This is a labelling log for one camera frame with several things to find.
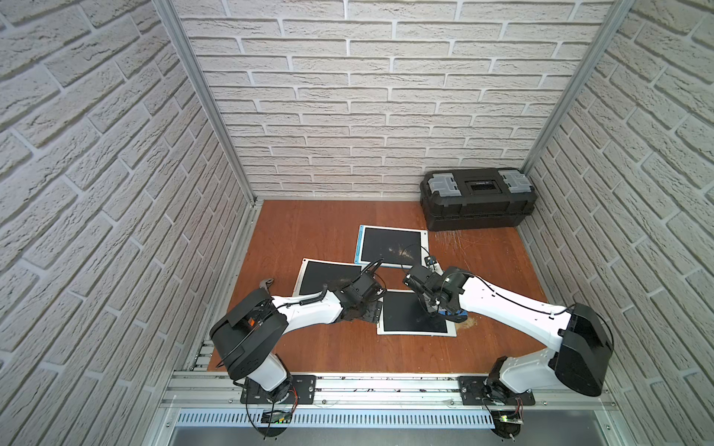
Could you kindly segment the blue microfiber cloth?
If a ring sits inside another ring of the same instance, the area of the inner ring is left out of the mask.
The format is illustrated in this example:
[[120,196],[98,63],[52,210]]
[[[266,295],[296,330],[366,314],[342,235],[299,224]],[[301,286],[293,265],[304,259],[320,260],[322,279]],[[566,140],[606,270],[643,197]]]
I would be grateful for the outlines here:
[[449,308],[440,308],[438,314],[443,317],[446,321],[451,321],[452,323],[459,324],[464,323],[468,320],[468,312],[466,310],[450,310]]

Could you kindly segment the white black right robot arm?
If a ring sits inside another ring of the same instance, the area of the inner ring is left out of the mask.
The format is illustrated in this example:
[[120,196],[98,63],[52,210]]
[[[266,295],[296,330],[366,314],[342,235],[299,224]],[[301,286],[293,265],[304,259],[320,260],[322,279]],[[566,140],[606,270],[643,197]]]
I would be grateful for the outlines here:
[[602,395],[615,341],[593,308],[537,301],[456,267],[412,267],[405,285],[428,312],[446,321],[463,323],[470,313],[479,314],[544,346],[521,357],[498,358],[481,385],[485,399],[513,405],[532,390],[557,386],[588,397]]

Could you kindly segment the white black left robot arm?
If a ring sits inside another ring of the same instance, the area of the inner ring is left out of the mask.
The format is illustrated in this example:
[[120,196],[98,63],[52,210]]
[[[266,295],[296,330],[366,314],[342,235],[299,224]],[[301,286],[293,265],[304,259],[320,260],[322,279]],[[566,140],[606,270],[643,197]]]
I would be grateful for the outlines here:
[[258,288],[209,330],[219,366],[232,380],[249,378],[263,390],[282,395],[291,375],[273,353],[281,338],[314,325],[354,320],[377,323],[385,292],[381,281],[367,272],[296,297],[279,297],[266,287]]

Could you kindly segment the small white drawing tablet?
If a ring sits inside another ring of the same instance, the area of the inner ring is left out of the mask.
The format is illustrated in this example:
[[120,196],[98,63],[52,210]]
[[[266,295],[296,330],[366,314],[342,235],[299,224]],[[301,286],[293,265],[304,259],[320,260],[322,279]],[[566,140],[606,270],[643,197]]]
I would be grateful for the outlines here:
[[412,291],[388,290],[381,302],[379,336],[457,336],[455,323],[431,316]]

